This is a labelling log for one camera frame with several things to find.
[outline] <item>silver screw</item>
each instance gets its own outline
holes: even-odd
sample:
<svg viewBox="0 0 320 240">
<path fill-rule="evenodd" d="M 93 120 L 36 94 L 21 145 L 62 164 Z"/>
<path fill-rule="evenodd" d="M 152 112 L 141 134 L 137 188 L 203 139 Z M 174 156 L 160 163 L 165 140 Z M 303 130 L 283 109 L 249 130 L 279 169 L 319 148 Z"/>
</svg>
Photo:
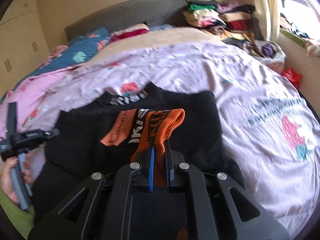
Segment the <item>silver screw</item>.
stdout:
<svg viewBox="0 0 320 240">
<path fill-rule="evenodd" d="M 102 174 L 100 172 L 95 172 L 94 174 L 92 174 L 91 178 L 93 178 L 94 180 L 98 180 L 101 179 Z"/>
<path fill-rule="evenodd" d="M 218 173 L 217 177 L 218 179 L 221 179 L 221 180 L 227 179 L 227 175 L 223 172 Z"/>
<path fill-rule="evenodd" d="M 187 169 L 189 169 L 190 165 L 188 163 L 180 163 L 179 167 L 184 170 L 187 170 Z"/>
<path fill-rule="evenodd" d="M 130 164 L 130 168 L 131 168 L 131 169 L 134 169 L 134 170 L 135 170 L 135 169 L 138 169 L 139 167 L 140 167 L 140 164 L 139 164 L 139 163 L 131 163 L 131 164 Z"/>
</svg>

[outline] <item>headboard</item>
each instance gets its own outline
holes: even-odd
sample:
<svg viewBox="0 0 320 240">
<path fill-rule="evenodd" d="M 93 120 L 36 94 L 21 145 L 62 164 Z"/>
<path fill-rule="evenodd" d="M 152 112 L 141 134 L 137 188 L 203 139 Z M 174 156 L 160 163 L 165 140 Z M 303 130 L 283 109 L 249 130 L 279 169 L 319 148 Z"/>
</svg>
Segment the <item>headboard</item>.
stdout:
<svg viewBox="0 0 320 240">
<path fill-rule="evenodd" d="M 68 40 L 105 27 L 110 32 L 126 29 L 138 23 L 188 26 L 182 12 L 189 0 L 129 0 L 94 12 L 67 26 Z"/>
</svg>

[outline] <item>dark red folded garment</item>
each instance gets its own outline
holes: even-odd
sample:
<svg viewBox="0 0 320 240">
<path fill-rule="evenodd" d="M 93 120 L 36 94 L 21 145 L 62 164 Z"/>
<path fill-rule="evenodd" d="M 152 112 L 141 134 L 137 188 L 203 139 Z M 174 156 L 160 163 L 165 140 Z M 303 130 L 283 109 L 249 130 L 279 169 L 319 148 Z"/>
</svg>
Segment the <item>dark red folded garment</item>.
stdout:
<svg viewBox="0 0 320 240">
<path fill-rule="evenodd" d="M 233 31 L 246 31 L 252 29 L 253 22 L 252 19 L 239 20 L 227 23 L 227 27 Z"/>
</svg>

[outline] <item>beige curtain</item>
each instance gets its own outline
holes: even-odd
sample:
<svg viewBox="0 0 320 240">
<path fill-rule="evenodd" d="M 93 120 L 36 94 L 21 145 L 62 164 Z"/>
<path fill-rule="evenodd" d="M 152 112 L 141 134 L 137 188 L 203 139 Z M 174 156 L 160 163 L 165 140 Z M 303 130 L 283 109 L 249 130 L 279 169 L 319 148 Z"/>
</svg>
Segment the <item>beige curtain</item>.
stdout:
<svg viewBox="0 0 320 240">
<path fill-rule="evenodd" d="M 277 42 L 280 31 L 281 0 L 254 0 L 256 17 L 266 40 Z"/>
</svg>

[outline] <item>hand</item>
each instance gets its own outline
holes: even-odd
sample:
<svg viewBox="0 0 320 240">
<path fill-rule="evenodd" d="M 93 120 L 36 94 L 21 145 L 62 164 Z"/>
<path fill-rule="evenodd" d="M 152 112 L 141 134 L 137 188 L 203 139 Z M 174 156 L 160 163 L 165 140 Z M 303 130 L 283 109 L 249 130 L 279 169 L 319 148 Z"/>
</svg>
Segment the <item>hand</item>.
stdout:
<svg viewBox="0 0 320 240">
<path fill-rule="evenodd" d="M 10 198 L 15 204 L 19 204 L 18 197 L 16 193 L 13 190 L 12 182 L 11 182 L 11 177 L 10 177 L 10 169 L 13 168 L 18 164 L 18 159 L 17 157 L 11 157 L 6 159 L 5 164 L 4 164 L 4 170 L 3 174 L 1 176 L 1 181 L 0 185 L 4 193 Z M 25 183 L 32 183 L 32 178 L 31 178 L 31 172 L 30 172 L 30 165 L 28 162 L 23 163 L 24 170 L 21 172 L 21 176 L 23 177 L 23 180 Z"/>
</svg>

